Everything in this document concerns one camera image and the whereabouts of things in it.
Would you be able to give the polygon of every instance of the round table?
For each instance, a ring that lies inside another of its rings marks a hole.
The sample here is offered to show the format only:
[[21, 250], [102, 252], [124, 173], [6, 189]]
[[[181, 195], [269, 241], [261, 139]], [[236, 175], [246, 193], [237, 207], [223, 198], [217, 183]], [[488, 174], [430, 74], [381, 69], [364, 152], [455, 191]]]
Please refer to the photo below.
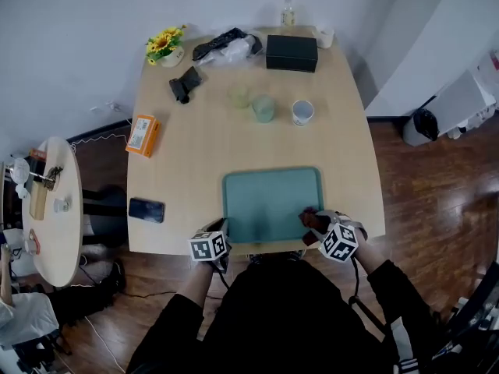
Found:
[[[64, 287], [74, 278], [83, 241], [83, 197], [80, 170], [75, 154], [67, 141], [51, 137], [39, 150], [47, 153], [44, 175], [53, 168], [63, 168], [54, 191], [47, 192], [44, 219], [30, 216], [30, 196], [23, 199], [24, 237], [33, 229], [40, 242], [40, 254], [34, 265], [43, 278], [55, 287]], [[56, 213], [54, 199], [69, 202], [69, 211]]]

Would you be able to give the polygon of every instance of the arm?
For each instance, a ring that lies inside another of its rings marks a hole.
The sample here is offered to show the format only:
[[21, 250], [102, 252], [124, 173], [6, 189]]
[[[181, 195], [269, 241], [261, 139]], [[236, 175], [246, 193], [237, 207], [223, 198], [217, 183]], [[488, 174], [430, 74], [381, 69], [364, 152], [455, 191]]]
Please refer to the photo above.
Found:
[[356, 228], [356, 237], [359, 248], [357, 248], [354, 257], [362, 265], [367, 275], [369, 275], [381, 266], [386, 259], [379, 251], [366, 242], [364, 234], [358, 228]]
[[2, 245], [2, 285], [0, 286], [0, 298], [2, 301], [9, 306], [14, 306], [12, 302], [12, 285], [10, 284], [10, 251], [9, 247], [4, 244]]
[[204, 308], [204, 301], [210, 289], [213, 267], [207, 263], [198, 263], [188, 281], [180, 288], [177, 295], [183, 295], [196, 305]]
[[175, 359], [196, 346], [197, 332], [203, 322], [204, 301], [212, 277], [213, 269], [209, 264], [198, 263], [194, 267], [187, 282], [147, 331], [133, 353], [126, 372], [133, 372], [142, 365], [151, 365], [168, 358]]
[[435, 352], [440, 333], [430, 307], [419, 295], [410, 279], [372, 245], [356, 229], [359, 248], [355, 257], [367, 272], [367, 280], [383, 309], [387, 324], [402, 318], [415, 357], [427, 357]]

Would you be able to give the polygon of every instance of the plastic bottle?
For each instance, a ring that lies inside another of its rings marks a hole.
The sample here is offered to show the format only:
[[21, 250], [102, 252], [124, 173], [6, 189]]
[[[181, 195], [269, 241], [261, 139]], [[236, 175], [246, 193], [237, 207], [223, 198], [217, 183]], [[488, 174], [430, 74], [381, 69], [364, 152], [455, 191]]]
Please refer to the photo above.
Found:
[[284, 0], [284, 8], [281, 12], [281, 26], [289, 28], [295, 26], [295, 10], [291, 0]]

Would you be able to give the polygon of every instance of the wire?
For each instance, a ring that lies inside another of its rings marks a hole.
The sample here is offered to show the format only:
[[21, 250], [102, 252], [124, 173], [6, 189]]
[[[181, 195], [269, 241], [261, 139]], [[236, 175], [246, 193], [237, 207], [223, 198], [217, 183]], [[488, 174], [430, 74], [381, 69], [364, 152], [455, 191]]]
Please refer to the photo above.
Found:
[[75, 372], [73, 370], [71, 370], [71, 368], [66, 364], [66, 362], [64, 361], [64, 359], [61, 357], [61, 355], [55, 349], [54, 349], [54, 353], [57, 355], [57, 357], [59, 359], [61, 359], [61, 362], [64, 363], [64, 365], [69, 370], [69, 372], [71, 372], [71, 374], [75, 374]]
[[229, 289], [229, 286], [227, 284], [227, 281], [225, 281], [224, 279], [224, 275], [221, 273], [220, 269], [218, 269], [218, 267], [215, 266], [215, 264], [213, 262], [208, 262], [210, 264], [211, 267], [213, 267], [213, 269], [218, 273], [218, 275], [220, 276], [220, 280], [222, 283], [224, 283], [224, 286], [226, 286], [227, 289]]
[[103, 136], [100, 136], [100, 137], [97, 137], [96, 139], [81, 139], [79, 141], [73, 141], [71, 143], [71, 149], [73, 150], [73, 153], [76, 153], [76, 146], [80, 143], [83, 143], [83, 144], [87, 144], [89, 143], [90, 141], [99, 141], [99, 140], [107, 140], [107, 139], [110, 139], [111, 137], [115, 137], [116, 139], [119, 139], [120, 137], [122, 137], [124, 140], [125, 140], [125, 144], [128, 143], [128, 139], [126, 138], [126, 136], [124, 134], [110, 134], [109, 136], [106, 136], [106, 137], [103, 137]]
[[96, 280], [94, 280], [94, 279], [93, 279], [93, 278], [89, 275], [89, 273], [87, 273], [87, 271], [86, 271], [84, 268], [82, 268], [82, 267], [80, 266], [80, 269], [81, 269], [81, 271], [83, 271], [83, 272], [85, 273], [85, 276], [87, 276], [88, 278], [90, 278], [90, 280], [94, 283], [94, 285], [97, 285]]
[[[135, 295], [135, 294], [128, 294], [126, 292], [122, 292], [122, 294], [125, 295], [125, 296], [129, 296], [129, 297], [132, 297], [132, 298], [142, 298], [142, 299], [149, 298], [150, 296], [166, 295], [166, 294], [176, 294], [176, 293], [177, 293], [177, 291], [164, 291], [164, 292], [156, 292], [154, 294]], [[221, 301], [223, 299], [223, 298], [217, 298], [217, 297], [210, 296], [210, 295], [206, 295], [206, 297], [208, 299], [214, 299], [214, 300], [217, 300], [217, 301]]]
[[353, 269], [356, 271], [356, 291], [355, 291], [355, 294], [353, 296], [358, 296], [359, 295], [359, 282], [360, 282], [360, 280], [359, 280], [359, 268], [357, 267], [357, 262], [353, 256], [352, 256], [352, 265], [353, 265]]
[[118, 363], [118, 360], [116, 360], [116, 357], [112, 354], [111, 352], [111, 349], [109, 349], [109, 346], [106, 344], [106, 342], [102, 339], [102, 337], [99, 335], [99, 333], [97, 332], [97, 330], [95, 330], [95, 327], [94, 325], [92, 324], [92, 322], [88, 319], [88, 317], [85, 316], [85, 319], [87, 319], [87, 322], [92, 326], [92, 328], [94, 329], [95, 333], [97, 334], [97, 336], [101, 339], [102, 343], [104, 344], [104, 346], [106, 347], [106, 349], [108, 350], [109, 354], [112, 356], [112, 358], [115, 360], [115, 363], [116, 365], [118, 366], [118, 368], [120, 370], [122, 370], [122, 372], [125, 372], [125, 370], [123, 369], [122, 366], [119, 365]]

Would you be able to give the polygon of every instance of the teal tray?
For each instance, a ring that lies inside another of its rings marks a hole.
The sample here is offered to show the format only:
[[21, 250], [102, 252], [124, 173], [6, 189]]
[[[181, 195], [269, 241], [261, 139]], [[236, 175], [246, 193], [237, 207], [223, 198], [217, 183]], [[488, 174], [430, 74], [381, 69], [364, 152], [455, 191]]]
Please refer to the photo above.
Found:
[[300, 240], [304, 208], [324, 208], [316, 168], [230, 173], [222, 181], [224, 217], [232, 242]]

